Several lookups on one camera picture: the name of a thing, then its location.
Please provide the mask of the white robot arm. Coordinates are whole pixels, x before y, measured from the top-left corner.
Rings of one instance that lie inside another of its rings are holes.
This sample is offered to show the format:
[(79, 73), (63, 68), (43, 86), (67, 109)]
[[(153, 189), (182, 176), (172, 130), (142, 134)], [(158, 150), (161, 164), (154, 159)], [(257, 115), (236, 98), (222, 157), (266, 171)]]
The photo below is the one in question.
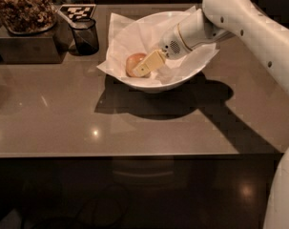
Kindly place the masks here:
[[(167, 30), (158, 49), (133, 69), (144, 76), (197, 47), (237, 36), (289, 94), (289, 30), (259, 11), (250, 0), (202, 0), (202, 7)], [(289, 148), (282, 156), (266, 207), (263, 229), (289, 229)]]

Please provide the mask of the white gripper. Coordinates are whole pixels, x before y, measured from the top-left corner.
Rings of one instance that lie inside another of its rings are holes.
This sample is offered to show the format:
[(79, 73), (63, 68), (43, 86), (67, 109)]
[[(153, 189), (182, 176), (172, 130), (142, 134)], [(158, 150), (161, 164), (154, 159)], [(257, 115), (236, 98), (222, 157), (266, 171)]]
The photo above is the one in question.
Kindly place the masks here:
[(161, 68), (165, 65), (166, 58), (178, 60), (192, 51), (184, 43), (179, 25), (175, 25), (163, 33), (158, 42), (158, 47), (160, 50), (149, 53), (132, 69), (135, 77), (143, 77)]

